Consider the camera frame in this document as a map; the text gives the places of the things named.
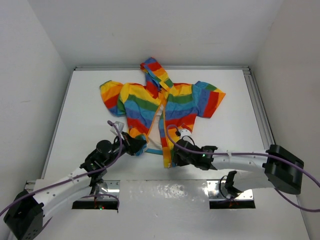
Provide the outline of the rainbow striped hooded jacket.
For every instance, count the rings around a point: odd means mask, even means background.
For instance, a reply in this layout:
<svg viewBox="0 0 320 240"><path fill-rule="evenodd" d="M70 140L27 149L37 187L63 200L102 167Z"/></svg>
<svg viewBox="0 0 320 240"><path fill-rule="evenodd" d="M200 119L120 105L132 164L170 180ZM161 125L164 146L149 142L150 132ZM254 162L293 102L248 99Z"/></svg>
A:
<svg viewBox="0 0 320 240"><path fill-rule="evenodd" d="M160 141L165 168L175 167L174 145L178 140L174 127L193 131L197 117L211 118L225 93L207 82L174 83L153 57L140 65L145 84L120 83L109 80L100 88L106 108L127 120L131 137L152 137Z"/></svg>

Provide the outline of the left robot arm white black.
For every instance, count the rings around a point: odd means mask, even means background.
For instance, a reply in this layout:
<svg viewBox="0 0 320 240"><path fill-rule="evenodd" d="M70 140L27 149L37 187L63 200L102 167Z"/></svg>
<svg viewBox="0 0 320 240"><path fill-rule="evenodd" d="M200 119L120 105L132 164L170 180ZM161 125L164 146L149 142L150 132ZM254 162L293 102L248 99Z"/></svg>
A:
<svg viewBox="0 0 320 240"><path fill-rule="evenodd" d="M1 215L18 240L33 240L49 223L53 215L73 202L90 197L96 186L124 154L134 156L147 145L142 138L133 138L122 132L113 142L101 140L85 161L67 176L38 190L26 189L17 194L14 201Z"/></svg>

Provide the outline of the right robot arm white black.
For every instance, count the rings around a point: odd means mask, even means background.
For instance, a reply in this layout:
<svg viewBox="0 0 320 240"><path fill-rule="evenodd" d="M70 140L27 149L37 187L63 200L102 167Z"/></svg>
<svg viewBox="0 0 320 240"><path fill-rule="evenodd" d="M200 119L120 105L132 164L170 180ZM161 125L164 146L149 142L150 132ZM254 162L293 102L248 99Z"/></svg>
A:
<svg viewBox="0 0 320 240"><path fill-rule="evenodd" d="M272 144L261 152L223 152L217 146L195 144L180 139L173 147L176 166L193 165L203 171L229 170L222 193L236 197L248 189L273 188L299 195L304 162L280 145Z"/></svg>

